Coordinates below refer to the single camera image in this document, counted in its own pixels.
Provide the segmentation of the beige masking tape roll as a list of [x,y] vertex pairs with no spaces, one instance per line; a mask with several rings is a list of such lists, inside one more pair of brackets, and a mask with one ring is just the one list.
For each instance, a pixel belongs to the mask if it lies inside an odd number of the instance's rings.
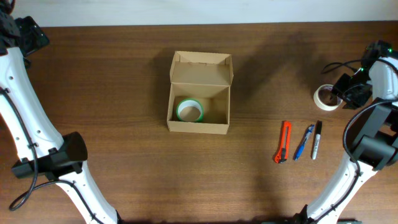
[[337,103],[336,105],[327,105],[326,103],[324,103],[321,98],[320,98],[320,92],[322,90],[330,90],[332,91],[333,89],[333,85],[332,84],[324,84],[321,85],[315,92],[313,95],[313,100],[314,103],[321,109],[324,111],[333,111],[336,110],[343,102],[343,100],[341,98],[337,98]]

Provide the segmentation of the orange utility knife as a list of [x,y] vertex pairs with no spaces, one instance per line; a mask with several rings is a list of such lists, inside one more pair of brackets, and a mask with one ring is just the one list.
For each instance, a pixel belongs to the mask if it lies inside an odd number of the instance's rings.
[[291,131],[292,131],[291,122],[283,121],[279,148],[274,156],[274,162],[277,164],[284,163],[289,157]]

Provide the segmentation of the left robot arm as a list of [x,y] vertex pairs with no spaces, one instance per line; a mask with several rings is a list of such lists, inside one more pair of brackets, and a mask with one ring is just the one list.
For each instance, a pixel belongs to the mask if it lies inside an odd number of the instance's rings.
[[33,191],[57,185],[86,223],[122,223],[90,174],[81,134],[61,135],[40,104],[27,75],[27,56],[47,46],[49,39],[30,16],[13,18],[14,7],[14,1],[1,0],[1,116],[17,150],[12,172],[32,182],[9,210],[21,208]]

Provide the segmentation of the blue pen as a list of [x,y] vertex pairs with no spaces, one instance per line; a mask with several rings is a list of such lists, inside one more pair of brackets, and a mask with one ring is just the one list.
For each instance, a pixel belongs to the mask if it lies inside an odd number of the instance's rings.
[[301,154],[303,153],[303,150],[305,149],[305,145],[310,137],[310,135],[313,133],[313,130],[315,128],[314,124],[311,124],[305,131],[304,135],[303,135],[303,139],[300,142],[300,144],[298,145],[298,148],[296,150],[296,153],[294,154],[293,159],[296,161]]

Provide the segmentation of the green tape roll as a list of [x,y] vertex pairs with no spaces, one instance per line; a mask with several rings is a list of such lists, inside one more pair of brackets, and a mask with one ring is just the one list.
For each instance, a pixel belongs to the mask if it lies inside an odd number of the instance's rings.
[[177,105],[176,115],[180,121],[197,123],[203,120],[204,109],[198,100],[187,98]]

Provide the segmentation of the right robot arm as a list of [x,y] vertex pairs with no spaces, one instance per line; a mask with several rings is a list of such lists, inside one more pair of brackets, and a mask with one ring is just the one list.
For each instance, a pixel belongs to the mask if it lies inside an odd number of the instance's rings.
[[328,90],[345,108],[359,109],[343,131],[343,158],[323,192],[288,223],[339,223],[357,191],[397,162],[397,51],[383,40],[369,44],[353,75],[343,74]]

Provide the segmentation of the brown cardboard box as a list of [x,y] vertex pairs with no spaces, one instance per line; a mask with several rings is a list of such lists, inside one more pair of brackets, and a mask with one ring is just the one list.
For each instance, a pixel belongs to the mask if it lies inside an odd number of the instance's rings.
[[[176,51],[170,67],[169,131],[226,134],[230,124],[233,78],[230,54]],[[187,98],[202,104],[201,122],[183,122],[177,118],[176,107]]]

